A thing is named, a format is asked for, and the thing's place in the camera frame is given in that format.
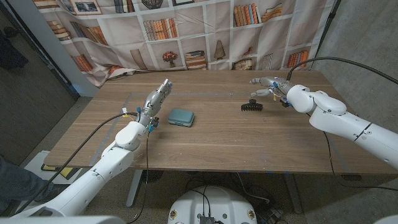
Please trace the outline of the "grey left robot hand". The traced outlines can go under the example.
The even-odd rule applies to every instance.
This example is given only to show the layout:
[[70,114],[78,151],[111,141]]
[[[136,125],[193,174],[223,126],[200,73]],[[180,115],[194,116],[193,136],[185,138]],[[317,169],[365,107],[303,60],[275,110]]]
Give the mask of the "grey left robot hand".
[[135,121],[147,126],[156,114],[160,111],[161,105],[166,97],[172,91],[172,82],[165,79],[164,82],[154,91],[152,91],[144,101],[144,105],[138,113]]

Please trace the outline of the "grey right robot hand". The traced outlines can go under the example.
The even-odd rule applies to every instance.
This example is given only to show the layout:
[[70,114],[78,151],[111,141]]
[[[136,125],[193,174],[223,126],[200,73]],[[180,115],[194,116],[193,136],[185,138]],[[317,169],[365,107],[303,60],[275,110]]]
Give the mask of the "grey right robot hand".
[[287,100],[289,90],[294,86],[289,81],[280,77],[262,77],[254,78],[250,81],[251,84],[261,84],[265,89],[257,90],[250,94],[250,97],[274,95],[274,99],[280,98],[280,102],[284,107],[292,106]]

